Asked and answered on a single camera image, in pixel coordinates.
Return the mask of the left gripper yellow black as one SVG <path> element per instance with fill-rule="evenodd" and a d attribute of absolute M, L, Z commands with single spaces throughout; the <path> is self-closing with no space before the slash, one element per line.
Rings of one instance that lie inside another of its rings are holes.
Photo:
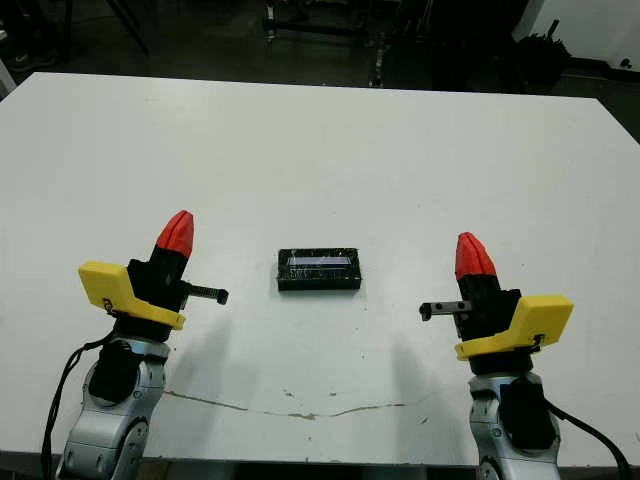
<path fill-rule="evenodd" d="M 151 260 L 131 260 L 127 266 L 88 261 L 79 268 L 89 302 L 115 319 L 117 335 L 165 342 L 172 331 L 184 327 L 186 318 L 181 311 L 190 297 L 220 305 L 227 302 L 227 290 L 182 279 L 183 259 L 190 258 L 193 239 L 194 217 L 182 210 L 161 231 Z"/>

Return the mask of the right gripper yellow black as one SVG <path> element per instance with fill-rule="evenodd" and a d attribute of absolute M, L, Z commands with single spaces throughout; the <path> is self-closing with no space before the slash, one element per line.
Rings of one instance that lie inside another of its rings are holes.
<path fill-rule="evenodd" d="M 470 232 L 458 236 L 455 278 L 461 293 L 494 292 L 474 300 L 425 302 L 424 321 L 451 315 L 460 338 L 457 359 L 476 375 L 521 374 L 533 368 L 531 356 L 559 341 L 573 303 L 563 295 L 523 296 L 499 290 L 495 265 L 483 243 Z"/>

